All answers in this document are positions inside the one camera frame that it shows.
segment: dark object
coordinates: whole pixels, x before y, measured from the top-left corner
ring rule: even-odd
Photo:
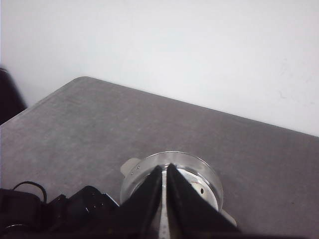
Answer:
[[[157,166],[120,207],[91,186],[70,199],[60,195],[49,204],[29,193],[1,189],[0,233],[7,239],[156,238],[150,225],[160,205],[161,184]],[[167,170],[167,187],[167,205],[174,217],[169,216],[171,238],[292,239],[241,233],[198,195],[173,164]],[[17,213],[16,207],[26,214]],[[10,232],[12,225],[23,227]]]
[[[173,164],[167,169],[167,203],[182,236],[198,237],[239,230],[193,189]]]
[[[0,68],[0,124],[26,109],[9,73]]]

